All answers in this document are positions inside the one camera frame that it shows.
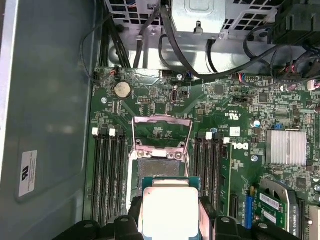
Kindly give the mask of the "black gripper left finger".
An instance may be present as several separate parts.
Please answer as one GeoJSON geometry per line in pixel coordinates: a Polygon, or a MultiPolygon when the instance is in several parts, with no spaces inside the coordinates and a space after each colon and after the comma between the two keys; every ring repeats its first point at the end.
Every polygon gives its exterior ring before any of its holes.
{"type": "Polygon", "coordinates": [[[135,197],[127,215],[115,218],[101,227],[94,220],[83,220],[55,237],[56,240],[142,240],[138,221],[143,198],[135,197]]]}

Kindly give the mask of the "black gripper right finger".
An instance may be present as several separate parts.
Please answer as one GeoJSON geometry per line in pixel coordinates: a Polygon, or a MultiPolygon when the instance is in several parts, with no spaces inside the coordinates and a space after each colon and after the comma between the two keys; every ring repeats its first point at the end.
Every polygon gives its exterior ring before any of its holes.
{"type": "Polygon", "coordinates": [[[250,229],[229,216],[217,216],[206,196],[199,198],[199,231],[203,240],[297,240],[272,223],[256,222],[250,229]]]}

